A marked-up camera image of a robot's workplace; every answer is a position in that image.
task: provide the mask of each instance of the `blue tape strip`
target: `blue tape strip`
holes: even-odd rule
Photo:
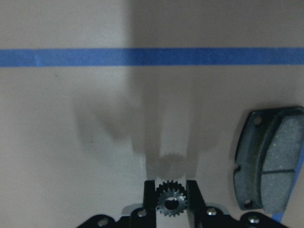
[[[304,48],[2,49],[0,67],[299,65]]]
[[[304,143],[302,145],[302,150],[301,150],[301,153],[300,153],[298,165],[297,165],[297,167],[295,169],[294,182],[293,182],[293,186],[292,186],[292,190],[291,190],[290,196],[294,192],[295,184],[296,184],[296,181],[298,180],[298,177],[300,175],[303,163],[304,163]],[[278,222],[282,222],[283,216],[284,216],[284,213],[273,214],[272,215],[272,219],[274,219],[275,221],[278,221]]]

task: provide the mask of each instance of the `small pinion gear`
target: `small pinion gear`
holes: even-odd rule
[[[185,188],[177,181],[167,181],[156,189],[157,209],[161,214],[169,217],[180,215],[187,207]]]

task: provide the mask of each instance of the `gear center hole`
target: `gear center hole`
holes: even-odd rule
[[[175,197],[168,197],[165,201],[165,207],[168,210],[174,210],[179,206],[179,202]]]

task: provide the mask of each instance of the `blue tape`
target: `blue tape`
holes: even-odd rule
[[[303,47],[76,48],[0,50],[0,67],[303,64]]]
[[[300,175],[303,163],[304,163],[304,143],[302,145],[302,150],[301,150],[301,153],[300,153],[298,165],[297,165],[296,169],[294,170],[294,174],[295,174],[294,175],[294,182],[293,182],[293,186],[292,186],[290,196],[294,192],[295,184],[296,184],[296,181],[298,180],[298,177]],[[284,216],[284,213],[273,214],[272,219],[274,219],[275,221],[278,221],[278,222],[282,222],[283,216]]]

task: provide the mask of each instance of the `screw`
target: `screw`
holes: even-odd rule
[[[217,210],[215,208],[208,208],[207,214],[211,216],[217,215]]]
[[[248,221],[250,223],[254,223],[254,224],[257,224],[260,222],[260,219],[256,216],[256,215],[252,215],[252,216],[249,216],[248,217]]]
[[[140,211],[137,212],[138,217],[142,218],[145,217],[147,215],[147,211],[146,209],[142,209]]]
[[[103,227],[103,226],[105,226],[105,225],[108,225],[108,223],[109,223],[108,218],[103,218],[103,219],[101,219],[101,220],[99,220],[99,221],[97,222],[97,225],[98,225],[99,227]]]

